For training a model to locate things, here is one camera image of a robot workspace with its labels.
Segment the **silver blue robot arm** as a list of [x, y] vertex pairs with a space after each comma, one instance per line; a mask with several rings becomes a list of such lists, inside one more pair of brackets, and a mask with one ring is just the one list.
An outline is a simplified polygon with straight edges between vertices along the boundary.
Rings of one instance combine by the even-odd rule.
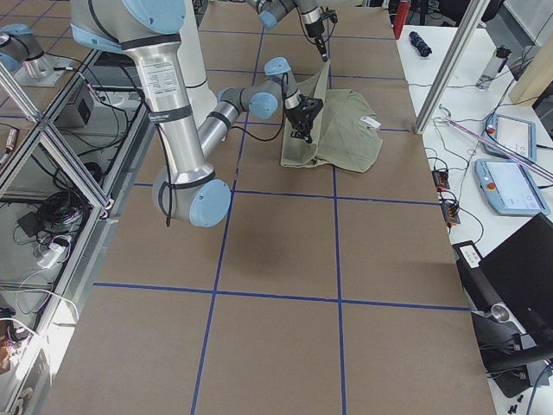
[[283, 57], [265, 64], [261, 86], [223, 91], [203, 123], [196, 124], [177, 57], [186, 17], [183, 1], [72, 1], [70, 10], [77, 43], [134, 61], [149, 120], [164, 146], [166, 165], [152, 199], [167, 220], [213, 227], [225, 218], [231, 190], [207, 159], [241, 113], [267, 119], [281, 109], [295, 135], [311, 142], [323, 101], [300, 92]]
[[324, 38], [325, 21], [330, 20], [333, 24], [338, 22], [335, 10], [320, 6], [313, 0], [247, 0], [258, 15], [258, 18], [265, 29], [272, 29], [287, 15], [296, 11], [302, 23], [302, 31], [308, 41], [315, 45], [323, 62], [328, 61], [328, 52]]

